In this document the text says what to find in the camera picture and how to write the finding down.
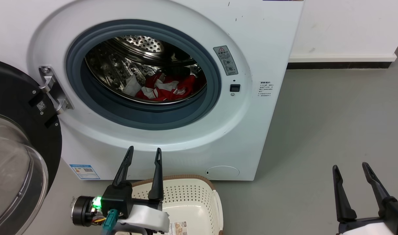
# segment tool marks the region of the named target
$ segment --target red and white garment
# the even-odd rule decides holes
[[[128,95],[136,94],[132,96],[144,100],[177,100],[185,98],[193,92],[195,80],[196,77],[194,75],[183,78],[156,73],[145,80],[145,86],[143,87],[138,84],[136,78],[127,79],[124,93]]]

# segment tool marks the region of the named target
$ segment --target door hinge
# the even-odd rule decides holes
[[[48,94],[56,106],[58,114],[64,113],[67,109],[74,109],[65,92],[57,81],[54,70],[50,66],[39,67],[39,74],[45,84],[39,86],[42,92]]]

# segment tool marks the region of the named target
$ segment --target wall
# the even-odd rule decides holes
[[[398,0],[305,0],[289,62],[394,61]]]

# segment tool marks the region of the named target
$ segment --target warning sticker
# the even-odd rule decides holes
[[[272,82],[260,81],[257,96],[270,97],[273,92],[274,85]]]
[[[214,51],[222,63],[226,76],[238,74],[235,61],[233,61],[232,55],[227,46],[214,47]]]
[[[170,228],[166,235],[188,235],[187,222],[170,223]]]
[[[91,167],[91,165],[70,164],[70,167],[74,170],[74,172],[82,180],[99,180],[100,179],[100,177],[93,170],[93,167]]]

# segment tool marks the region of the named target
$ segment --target robotic arm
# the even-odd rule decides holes
[[[343,235],[398,235],[398,201],[390,196],[368,163],[363,162],[367,182],[371,184],[379,207],[378,217],[357,219],[342,187],[338,166],[333,166],[335,204],[339,233]]]
[[[77,226],[102,226],[101,235],[116,232],[152,235],[169,230],[168,214],[163,212],[163,165],[161,149],[155,155],[155,173],[148,200],[132,198],[132,184],[126,180],[134,147],[129,147],[113,180],[101,197],[80,196],[72,207]]]

